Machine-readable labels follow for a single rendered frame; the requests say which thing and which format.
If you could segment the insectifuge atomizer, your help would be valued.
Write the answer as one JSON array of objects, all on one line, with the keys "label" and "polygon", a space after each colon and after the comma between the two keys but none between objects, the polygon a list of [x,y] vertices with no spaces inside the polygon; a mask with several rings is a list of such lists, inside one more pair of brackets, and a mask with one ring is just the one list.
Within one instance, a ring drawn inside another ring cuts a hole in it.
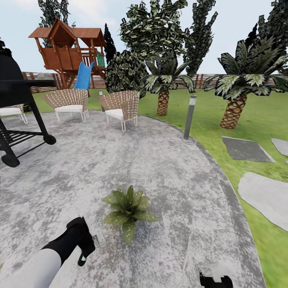
[{"label": "insectifuge atomizer", "polygon": [[83,257],[83,253],[81,253],[80,258],[78,260],[78,266],[84,266],[87,259],[88,259],[88,256]]}]

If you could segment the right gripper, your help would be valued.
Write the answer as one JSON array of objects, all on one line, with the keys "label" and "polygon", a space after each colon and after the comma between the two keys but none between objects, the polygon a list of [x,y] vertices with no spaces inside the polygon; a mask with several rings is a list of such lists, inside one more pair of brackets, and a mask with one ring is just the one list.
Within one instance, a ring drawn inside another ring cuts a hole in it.
[{"label": "right gripper", "polygon": [[203,276],[200,271],[200,283],[204,288],[232,288],[232,283],[228,277],[220,277],[221,283],[214,282],[212,277]]}]

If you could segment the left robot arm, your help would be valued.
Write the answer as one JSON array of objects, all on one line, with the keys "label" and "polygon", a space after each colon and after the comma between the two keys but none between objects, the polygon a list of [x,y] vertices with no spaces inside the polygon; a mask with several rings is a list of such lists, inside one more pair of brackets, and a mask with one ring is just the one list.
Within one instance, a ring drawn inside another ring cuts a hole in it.
[{"label": "left robot arm", "polygon": [[89,232],[85,218],[75,218],[55,233],[29,262],[2,282],[0,288],[49,288],[76,246],[82,249],[83,257],[96,250],[94,239],[102,249],[105,241],[100,228]]}]

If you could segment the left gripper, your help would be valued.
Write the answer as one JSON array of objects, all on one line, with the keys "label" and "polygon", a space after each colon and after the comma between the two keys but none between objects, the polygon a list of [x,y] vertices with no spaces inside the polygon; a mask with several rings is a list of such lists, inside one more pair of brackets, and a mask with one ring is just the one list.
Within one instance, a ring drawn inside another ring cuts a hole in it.
[{"label": "left gripper", "polygon": [[82,249],[83,257],[89,256],[92,252],[96,250],[94,245],[94,240],[90,237],[90,232],[88,238],[82,244],[78,244],[78,246]]}]

